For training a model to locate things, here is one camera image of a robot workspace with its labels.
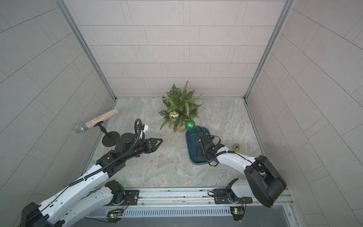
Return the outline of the green glitter ball ornament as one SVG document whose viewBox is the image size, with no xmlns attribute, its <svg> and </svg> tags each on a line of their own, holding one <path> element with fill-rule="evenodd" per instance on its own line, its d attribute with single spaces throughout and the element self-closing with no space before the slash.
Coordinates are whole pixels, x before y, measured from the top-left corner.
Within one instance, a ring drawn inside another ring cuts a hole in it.
<svg viewBox="0 0 363 227">
<path fill-rule="evenodd" d="M 196 123 L 193 120 L 189 120 L 189 121 L 185 122 L 185 128 L 188 131 L 195 129 L 195 127 L 196 127 Z"/>
</svg>

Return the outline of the gold shiny ball ornament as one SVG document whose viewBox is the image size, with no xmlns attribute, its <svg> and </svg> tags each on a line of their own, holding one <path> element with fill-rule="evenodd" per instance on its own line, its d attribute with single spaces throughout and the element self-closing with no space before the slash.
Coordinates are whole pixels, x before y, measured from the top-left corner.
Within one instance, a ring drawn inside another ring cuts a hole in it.
<svg viewBox="0 0 363 227">
<path fill-rule="evenodd" d="M 169 113 L 169 118 L 170 118 L 172 121 L 176 121 L 176 120 L 178 120 L 178 118 L 179 118 L 179 113 L 178 113 L 178 112 L 176 112 L 176 111 L 171 111 L 171 112 Z"/>
</svg>

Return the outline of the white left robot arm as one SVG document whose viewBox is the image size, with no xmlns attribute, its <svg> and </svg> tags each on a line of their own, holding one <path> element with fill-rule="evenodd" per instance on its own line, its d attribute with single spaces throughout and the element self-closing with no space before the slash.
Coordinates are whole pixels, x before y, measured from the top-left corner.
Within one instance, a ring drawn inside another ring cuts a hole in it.
<svg viewBox="0 0 363 227">
<path fill-rule="evenodd" d="M 155 152 L 162 139 L 125 133 L 115 148 L 103 155 L 84 175 L 54 196 L 37 204 L 29 203 L 22 211 L 22 227 L 70 227 L 91 212 L 110 203 L 124 202 L 123 186 L 110 180 L 125 167 L 126 161 Z"/>
</svg>

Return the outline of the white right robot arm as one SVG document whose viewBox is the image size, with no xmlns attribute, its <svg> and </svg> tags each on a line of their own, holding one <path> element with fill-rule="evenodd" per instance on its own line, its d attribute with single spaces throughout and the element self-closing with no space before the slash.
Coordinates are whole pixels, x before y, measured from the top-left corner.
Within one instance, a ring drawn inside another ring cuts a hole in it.
<svg viewBox="0 0 363 227">
<path fill-rule="evenodd" d="M 230 150 L 220 142 L 213 142 L 214 136 L 203 133 L 197 136 L 202 154 L 209 163 L 227 165 L 245 175 L 251 193 L 265 207 L 270 208 L 287 184 L 270 160 L 263 155 L 257 158 Z"/>
</svg>

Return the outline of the small green christmas tree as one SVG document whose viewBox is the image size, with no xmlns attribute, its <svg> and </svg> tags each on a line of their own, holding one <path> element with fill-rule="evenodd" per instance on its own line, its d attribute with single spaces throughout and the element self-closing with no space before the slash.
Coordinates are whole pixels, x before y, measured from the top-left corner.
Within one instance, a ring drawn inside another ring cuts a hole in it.
<svg viewBox="0 0 363 227">
<path fill-rule="evenodd" d="M 165 105 L 165 109 L 159 111 L 159 114 L 163 117 L 164 121 L 160 126 L 163 129 L 164 126 L 168 126 L 174 132 L 178 128 L 185 126 L 185 122 L 198 118 L 198 110 L 201 104 L 197 102 L 203 97 L 203 94 L 195 96 L 194 90 L 188 90 L 189 82 L 185 83 L 183 89 L 178 88 L 175 84 L 172 85 L 170 91 L 166 92 L 165 96 L 162 96 L 162 103 Z M 179 118 L 176 121 L 172 121 L 169 118 L 169 113 L 176 111 L 179 113 Z"/>
</svg>

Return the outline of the teal plastic tray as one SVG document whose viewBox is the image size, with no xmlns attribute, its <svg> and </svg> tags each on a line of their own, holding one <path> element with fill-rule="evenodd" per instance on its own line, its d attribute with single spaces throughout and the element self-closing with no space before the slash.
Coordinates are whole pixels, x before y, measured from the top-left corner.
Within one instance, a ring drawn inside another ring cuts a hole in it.
<svg viewBox="0 0 363 227">
<path fill-rule="evenodd" d="M 204 152 L 202 151 L 201 144 L 198 142 L 199 138 L 203 134 L 206 134 L 209 139 L 211 138 L 209 130 L 205 127 L 196 127 L 195 129 L 185 133 L 189 158 L 194 165 L 208 164 L 208 161 L 204 156 Z"/>
</svg>

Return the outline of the yellow blue small ornament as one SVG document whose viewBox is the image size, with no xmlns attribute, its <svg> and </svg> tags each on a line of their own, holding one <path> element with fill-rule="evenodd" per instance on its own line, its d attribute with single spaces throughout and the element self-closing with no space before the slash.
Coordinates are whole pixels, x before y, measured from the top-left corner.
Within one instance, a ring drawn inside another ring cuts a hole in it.
<svg viewBox="0 0 363 227">
<path fill-rule="evenodd" d="M 235 143 L 234 145 L 233 145 L 233 150 L 234 151 L 241 151 L 241 144 L 239 144 L 239 143 Z"/>
</svg>

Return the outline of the right green circuit board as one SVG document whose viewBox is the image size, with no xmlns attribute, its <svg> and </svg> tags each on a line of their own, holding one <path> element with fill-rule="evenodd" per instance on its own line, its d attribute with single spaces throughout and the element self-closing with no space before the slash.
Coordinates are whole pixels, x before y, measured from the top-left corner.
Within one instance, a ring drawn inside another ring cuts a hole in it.
<svg viewBox="0 0 363 227">
<path fill-rule="evenodd" d="M 230 207 L 230 213 L 234 221 L 242 221 L 245 217 L 246 208 L 244 206 Z"/>
</svg>

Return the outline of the green circuit board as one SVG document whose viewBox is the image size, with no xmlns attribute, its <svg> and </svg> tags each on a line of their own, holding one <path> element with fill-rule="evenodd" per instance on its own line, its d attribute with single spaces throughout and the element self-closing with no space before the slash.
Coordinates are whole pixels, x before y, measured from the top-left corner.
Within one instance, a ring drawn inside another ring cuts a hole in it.
<svg viewBox="0 0 363 227">
<path fill-rule="evenodd" d="M 109 224 L 116 224 L 118 221 L 121 220 L 120 216 L 123 214 L 123 209 L 115 209 L 111 210 L 106 215 L 106 220 Z"/>
<path fill-rule="evenodd" d="M 244 206 L 230 207 L 230 213 L 234 221 L 242 221 L 245 217 L 246 208 Z"/>
</svg>

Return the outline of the glittery silver microphone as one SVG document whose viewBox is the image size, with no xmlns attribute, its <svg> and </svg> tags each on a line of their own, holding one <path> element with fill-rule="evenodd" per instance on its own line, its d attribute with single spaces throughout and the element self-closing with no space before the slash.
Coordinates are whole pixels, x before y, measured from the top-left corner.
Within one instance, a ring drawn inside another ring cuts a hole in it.
<svg viewBox="0 0 363 227">
<path fill-rule="evenodd" d="M 118 114 L 118 111 L 116 109 L 113 109 L 111 111 L 108 111 L 84 124 L 81 124 L 81 125 L 77 125 L 75 128 L 74 128 L 74 131 L 77 133 L 77 134 L 84 134 L 87 130 L 91 129 L 92 127 L 94 127 L 97 123 L 99 122 L 104 122 L 106 121 L 107 119 L 115 116 Z"/>
</svg>

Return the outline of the left green circuit board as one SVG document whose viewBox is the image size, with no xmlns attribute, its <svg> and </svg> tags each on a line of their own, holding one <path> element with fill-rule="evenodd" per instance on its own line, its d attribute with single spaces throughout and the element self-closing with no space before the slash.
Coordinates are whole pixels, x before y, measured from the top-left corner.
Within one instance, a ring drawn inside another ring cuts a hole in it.
<svg viewBox="0 0 363 227">
<path fill-rule="evenodd" d="M 109 224 L 116 224 L 118 221 L 121 220 L 120 216 L 123 214 L 123 209 L 115 209 L 111 210 L 106 215 L 106 220 Z"/>
</svg>

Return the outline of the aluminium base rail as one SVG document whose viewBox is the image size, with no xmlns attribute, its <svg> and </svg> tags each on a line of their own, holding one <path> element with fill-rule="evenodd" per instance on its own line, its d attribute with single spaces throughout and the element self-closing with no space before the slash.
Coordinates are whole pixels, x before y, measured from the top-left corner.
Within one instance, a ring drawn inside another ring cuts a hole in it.
<svg viewBox="0 0 363 227">
<path fill-rule="evenodd" d="M 251 193 L 247 183 L 231 187 L 141 188 L 126 190 L 123 205 L 106 205 L 87 215 L 87 218 L 106 219 L 109 211 L 123 209 L 120 218 L 171 218 L 171 217 L 232 217 L 230 207 L 244 206 L 245 217 L 254 209 L 266 216 L 277 210 L 289 221 L 295 217 L 288 191 L 283 191 L 270 208 L 262 205 Z"/>
</svg>

